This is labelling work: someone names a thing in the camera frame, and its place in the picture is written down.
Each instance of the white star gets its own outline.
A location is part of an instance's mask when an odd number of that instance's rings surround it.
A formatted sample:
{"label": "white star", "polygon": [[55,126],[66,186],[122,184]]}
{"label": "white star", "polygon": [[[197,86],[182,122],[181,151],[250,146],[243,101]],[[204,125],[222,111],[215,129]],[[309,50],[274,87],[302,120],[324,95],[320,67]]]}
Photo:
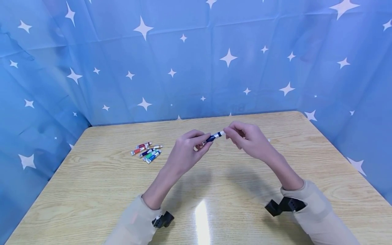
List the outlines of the white star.
{"label": "white star", "polygon": [[149,106],[152,105],[152,104],[147,103],[147,102],[144,100],[144,98],[142,98],[142,99],[143,99],[143,101],[142,101],[140,104],[138,104],[138,105],[144,107],[144,109],[146,109],[146,111],[147,111],[147,107],[149,107]]}
{"label": "white star", "polygon": [[352,159],[350,159],[350,158],[347,158],[347,159],[348,159],[348,161],[354,166],[354,168],[355,168],[358,172],[360,172],[361,174],[363,174],[363,175],[366,176],[365,172],[362,170],[362,163],[363,163],[363,160],[362,160],[362,161],[359,161],[359,162],[356,162],[356,161],[354,161],[354,160],[352,160]]}
{"label": "white star", "polygon": [[229,48],[229,51],[227,52],[227,55],[226,55],[225,57],[223,57],[222,59],[220,59],[220,60],[226,61],[227,67],[229,67],[230,62],[231,62],[232,60],[235,60],[236,58],[238,58],[238,57],[235,57],[235,56],[232,56],[232,55],[231,55],[231,53],[230,53],[230,48]]}
{"label": "white star", "polygon": [[332,7],[329,7],[330,9],[335,9],[338,12],[338,17],[336,20],[340,18],[347,10],[353,9],[358,7],[359,4],[353,4],[350,2],[350,0],[343,0],[343,2],[336,4]]}
{"label": "white star", "polygon": [[316,112],[316,110],[312,111],[312,112],[305,112],[306,117],[308,118],[308,120],[313,120],[317,122],[317,119],[314,117],[314,113]]}
{"label": "white star", "polygon": [[25,102],[26,102],[25,107],[30,106],[30,107],[34,108],[34,106],[33,106],[34,100],[33,101],[25,100]]}
{"label": "white star", "polygon": [[392,25],[391,25],[391,22],[392,22],[392,19],[390,19],[387,23],[383,24],[383,26],[384,26],[384,31],[392,26]]}
{"label": "white star", "polygon": [[210,9],[212,9],[212,5],[216,2],[217,0],[207,0],[207,4],[210,5]]}
{"label": "white star", "polygon": [[176,71],[173,71],[173,69],[170,69],[170,72],[168,73],[169,75],[172,75],[172,77],[174,77],[174,74],[176,74]]}
{"label": "white star", "polygon": [[291,61],[292,58],[294,58],[296,55],[293,54],[293,52],[291,52],[291,54],[287,57],[289,58],[289,60]]}
{"label": "white star", "polygon": [[248,93],[249,93],[250,91],[252,91],[252,90],[249,90],[248,88],[246,88],[246,90],[243,91],[243,93],[245,93],[246,95],[248,95]]}
{"label": "white star", "polygon": [[128,71],[128,75],[126,75],[127,77],[129,77],[131,80],[132,80],[132,77],[134,76],[135,74],[132,74],[132,73],[130,73],[129,71]]}
{"label": "white star", "polygon": [[68,8],[68,13],[67,13],[67,15],[65,16],[66,18],[69,18],[70,20],[72,20],[72,23],[74,24],[74,27],[75,27],[75,21],[74,21],[74,19],[73,19],[73,17],[74,17],[74,15],[75,15],[75,12],[73,12],[70,8],[69,8],[69,5],[68,5],[68,2],[66,1],[66,3],[67,3],[67,8]]}
{"label": "white star", "polygon": [[81,78],[81,77],[83,77],[83,76],[82,76],[82,75],[76,74],[76,73],[72,70],[71,67],[70,67],[69,69],[71,70],[71,74],[69,74],[67,77],[71,78],[72,80],[74,80],[74,81],[76,82],[76,84],[79,85],[78,79]]}
{"label": "white star", "polygon": [[31,27],[32,27],[31,25],[26,25],[22,20],[20,20],[20,26],[18,26],[18,28],[27,31],[27,33],[30,34],[30,30],[29,30],[29,29],[30,29]]}
{"label": "white star", "polygon": [[351,65],[350,63],[347,62],[347,58],[345,58],[344,60],[339,61],[337,63],[340,64],[340,69],[342,69],[342,67],[345,65]]}
{"label": "white star", "polygon": [[146,35],[147,35],[147,32],[150,31],[151,29],[153,29],[153,27],[146,26],[146,25],[144,24],[144,21],[143,21],[143,19],[142,19],[142,16],[140,16],[140,25],[139,25],[138,27],[136,27],[136,28],[134,29],[134,31],[140,32],[140,33],[143,35],[144,40],[147,41]]}
{"label": "white star", "polygon": [[11,65],[9,65],[9,66],[13,66],[13,67],[18,68],[18,63],[13,62],[12,60],[10,60],[10,62],[11,62]]}
{"label": "white star", "polygon": [[34,169],[36,168],[35,164],[34,164],[34,154],[31,156],[22,156],[22,155],[18,154],[18,156],[19,156],[20,161],[22,163],[23,169],[25,169],[26,167],[30,167],[30,168],[34,168]]}
{"label": "white star", "polygon": [[265,53],[268,50],[268,48],[264,45],[264,48],[261,50],[263,53]]}
{"label": "white star", "polygon": [[290,82],[289,82],[289,84],[288,84],[286,87],[284,87],[284,88],[282,88],[282,89],[279,89],[279,91],[283,91],[283,92],[285,93],[284,96],[286,96],[288,92],[290,92],[290,91],[292,91],[292,90],[294,90],[294,89],[295,89],[295,88],[290,87]]}
{"label": "white star", "polygon": [[182,34],[182,37],[180,38],[183,42],[185,42],[185,39],[187,39],[187,37],[184,36],[184,34]]}

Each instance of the table surface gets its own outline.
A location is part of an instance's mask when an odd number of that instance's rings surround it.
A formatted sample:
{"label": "table surface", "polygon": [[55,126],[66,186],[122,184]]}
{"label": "table surface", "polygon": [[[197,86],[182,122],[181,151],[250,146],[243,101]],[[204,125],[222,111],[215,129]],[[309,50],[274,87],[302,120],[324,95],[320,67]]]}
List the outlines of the table surface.
{"label": "table surface", "polygon": [[[390,244],[392,208],[299,112],[226,116],[87,129],[8,241],[102,244],[127,205],[164,165],[176,138],[191,129],[216,133],[233,120],[253,123],[303,178],[312,180],[361,244]],[[131,156],[137,144],[163,144],[150,165]],[[272,217],[280,183],[230,140],[215,140],[162,209],[175,216],[150,244],[311,244],[292,214]]]}

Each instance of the black device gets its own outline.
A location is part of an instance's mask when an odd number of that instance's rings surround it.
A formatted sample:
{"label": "black device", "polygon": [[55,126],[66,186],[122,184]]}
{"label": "black device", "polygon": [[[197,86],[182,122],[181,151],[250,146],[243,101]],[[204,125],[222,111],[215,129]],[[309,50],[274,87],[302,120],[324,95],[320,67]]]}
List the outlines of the black device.
{"label": "black device", "polygon": [[303,201],[290,197],[283,197],[279,204],[277,204],[274,200],[271,200],[265,206],[265,209],[275,217],[280,215],[282,212],[298,212],[304,207],[306,207],[306,205]]}
{"label": "black device", "polygon": [[174,216],[166,211],[164,215],[159,216],[158,219],[154,219],[152,221],[152,225],[155,228],[168,227],[173,220],[174,220]]}

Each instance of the beige sleeve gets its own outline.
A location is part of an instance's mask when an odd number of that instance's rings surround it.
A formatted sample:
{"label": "beige sleeve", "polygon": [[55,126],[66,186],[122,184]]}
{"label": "beige sleeve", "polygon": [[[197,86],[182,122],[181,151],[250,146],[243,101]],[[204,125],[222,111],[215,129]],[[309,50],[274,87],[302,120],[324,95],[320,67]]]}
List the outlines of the beige sleeve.
{"label": "beige sleeve", "polygon": [[281,188],[283,196],[303,201],[306,207],[294,213],[302,229],[316,245],[359,244],[351,231],[334,213],[331,203],[317,186],[305,180],[304,186],[296,191]]}
{"label": "beige sleeve", "polygon": [[152,221],[162,214],[151,210],[139,195],[123,212],[105,245],[147,245],[155,234]]}

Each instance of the blue curtain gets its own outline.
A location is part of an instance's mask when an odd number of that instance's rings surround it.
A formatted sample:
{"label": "blue curtain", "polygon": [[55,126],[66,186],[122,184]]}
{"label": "blue curtain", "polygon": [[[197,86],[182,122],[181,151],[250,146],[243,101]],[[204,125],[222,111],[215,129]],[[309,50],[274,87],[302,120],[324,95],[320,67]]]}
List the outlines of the blue curtain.
{"label": "blue curtain", "polygon": [[0,243],[91,125],[298,110],[392,203],[389,0],[0,0]]}

